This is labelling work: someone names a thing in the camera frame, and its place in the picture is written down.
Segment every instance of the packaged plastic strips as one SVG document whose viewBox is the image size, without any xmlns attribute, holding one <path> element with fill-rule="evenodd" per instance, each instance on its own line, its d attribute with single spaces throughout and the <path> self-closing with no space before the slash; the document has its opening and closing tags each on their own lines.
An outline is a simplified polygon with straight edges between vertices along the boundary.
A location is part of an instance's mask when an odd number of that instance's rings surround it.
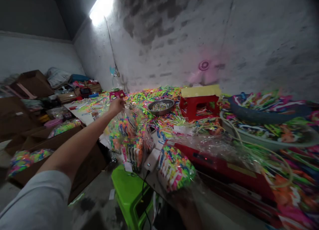
<svg viewBox="0 0 319 230">
<path fill-rule="evenodd" d="M 126 107 L 104 131 L 115 158 L 131 163 L 135 172 L 140 171 L 145 154 L 153 148 L 150 128 L 143 118 L 139 108 L 131 111 Z"/>
<path fill-rule="evenodd" d="M 179 149 L 167 143 L 159 156 L 159 178 L 167 192 L 188 187 L 196 175 L 195 167 Z"/>
<path fill-rule="evenodd" d="M 73 129 L 77 126 L 80 126 L 80 125 L 81 125 L 81 121 L 79 119 L 73 119 L 71 121 L 67 120 L 67 121 L 63 122 L 62 124 L 56 126 L 49 134 L 48 139 L 50 139 L 56 135 L 62 134 L 64 132 L 66 132 L 70 129 Z"/>
</svg>

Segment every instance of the metal bowl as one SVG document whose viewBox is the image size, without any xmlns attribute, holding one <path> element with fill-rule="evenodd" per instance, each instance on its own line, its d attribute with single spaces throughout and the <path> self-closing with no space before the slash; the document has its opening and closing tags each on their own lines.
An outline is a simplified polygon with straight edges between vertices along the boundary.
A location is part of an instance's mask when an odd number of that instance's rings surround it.
<svg viewBox="0 0 319 230">
<path fill-rule="evenodd" d="M 165 110 L 160 110 L 160 111 L 153 111 L 152 108 L 153 106 L 156 104 L 156 103 L 164 103 L 164 104 L 170 104 L 169 107 Z M 157 100 L 157 101 L 154 101 L 152 103 L 150 103 L 148 106 L 147 106 L 147 109 L 153 114 L 153 115 L 156 115 L 156 116 L 161 116 L 161 115 L 165 115 L 165 114 L 168 114 L 169 112 L 172 111 L 172 108 L 174 106 L 174 101 L 171 100 L 171 99 L 162 99 L 162 100 Z"/>
</svg>

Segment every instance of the hand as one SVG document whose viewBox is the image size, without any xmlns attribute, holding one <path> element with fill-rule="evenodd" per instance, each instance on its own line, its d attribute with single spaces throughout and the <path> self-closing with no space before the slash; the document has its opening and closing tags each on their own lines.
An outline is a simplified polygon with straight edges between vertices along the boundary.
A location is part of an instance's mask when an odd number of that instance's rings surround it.
<svg viewBox="0 0 319 230">
<path fill-rule="evenodd" d="M 112 100 L 108 113 L 112 114 L 115 117 L 122 111 L 122 109 L 124 108 L 124 104 L 126 104 L 126 102 L 120 98 Z"/>
</svg>

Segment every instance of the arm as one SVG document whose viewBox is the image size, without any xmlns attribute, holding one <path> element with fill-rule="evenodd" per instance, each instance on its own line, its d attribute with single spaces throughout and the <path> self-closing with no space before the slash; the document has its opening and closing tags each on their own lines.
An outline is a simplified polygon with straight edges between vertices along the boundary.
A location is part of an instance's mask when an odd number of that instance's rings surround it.
<svg viewBox="0 0 319 230">
<path fill-rule="evenodd" d="M 113 100 L 107 113 L 61 145 L 41 166 L 37 173 L 47 170 L 58 170 L 65 173 L 73 181 L 81 163 L 89 154 L 109 122 L 124 108 L 124 104 L 125 101 L 121 99 Z"/>
</svg>

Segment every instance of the red plastic stool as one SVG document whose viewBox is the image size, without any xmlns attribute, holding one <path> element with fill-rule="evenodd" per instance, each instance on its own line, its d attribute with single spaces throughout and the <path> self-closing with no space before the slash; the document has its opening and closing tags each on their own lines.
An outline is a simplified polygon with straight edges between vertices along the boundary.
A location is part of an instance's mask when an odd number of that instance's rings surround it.
<svg viewBox="0 0 319 230">
<path fill-rule="evenodd" d="M 126 95 L 123 90 L 115 91 L 115 92 L 110 92 L 110 100 L 112 99 L 111 96 L 117 96 L 121 99 L 123 99 Z"/>
<path fill-rule="evenodd" d="M 182 112 L 182 115 L 188 118 L 188 122 L 191 122 L 193 120 L 218 117 L 219 116 L 219 107 L 217 106 L 218 99 L 219 97 L 216 95 L 188 97 L 188 98 L 181 97 L 179 102 L 179 108 Z M 210 106 L 209 102 L 215 102 L 214 109 Z M 198 104 L 206 104 L 206 108 L 210 110 L 213 114 L 197 116 L 196 108 Z"/>
</svg>

